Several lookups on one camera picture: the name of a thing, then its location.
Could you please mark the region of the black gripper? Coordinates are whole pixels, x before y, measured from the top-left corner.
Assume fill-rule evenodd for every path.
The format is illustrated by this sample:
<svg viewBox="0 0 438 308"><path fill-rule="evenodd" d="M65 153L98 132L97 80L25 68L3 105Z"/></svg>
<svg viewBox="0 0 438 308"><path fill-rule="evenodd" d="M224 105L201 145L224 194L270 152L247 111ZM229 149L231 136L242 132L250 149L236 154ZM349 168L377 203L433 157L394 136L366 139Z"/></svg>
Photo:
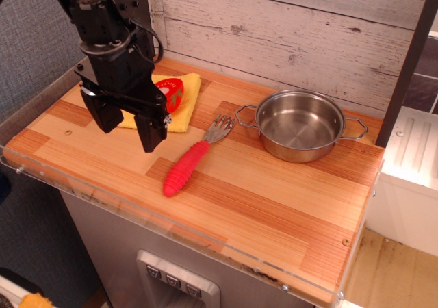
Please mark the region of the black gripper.
<svg viewBox="0 0 438 308"><path fill-rule="evenodd" d="M98 127L111 132L125 110L134 121L145 153L167 138L162 118L167 99L151 79L159 56L153 44L81 44L89 65L77 70L81 96Z"/></svg>

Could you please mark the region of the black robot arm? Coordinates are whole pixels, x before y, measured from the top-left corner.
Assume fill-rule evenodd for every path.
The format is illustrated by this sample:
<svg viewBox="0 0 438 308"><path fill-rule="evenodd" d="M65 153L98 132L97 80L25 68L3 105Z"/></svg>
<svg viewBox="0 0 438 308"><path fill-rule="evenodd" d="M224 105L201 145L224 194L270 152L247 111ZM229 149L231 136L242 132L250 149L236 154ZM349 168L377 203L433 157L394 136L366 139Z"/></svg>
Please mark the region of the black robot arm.
<svg viewBox="0 0 438 308"><path fill-rule="evenodd" d="M163 50L154 49L147 0L58 0L75 25L88 64L77 65L81 96L98 127L111 132L134 121L145 152L167 137L170 114L165 95L153 83Z"/></svg>

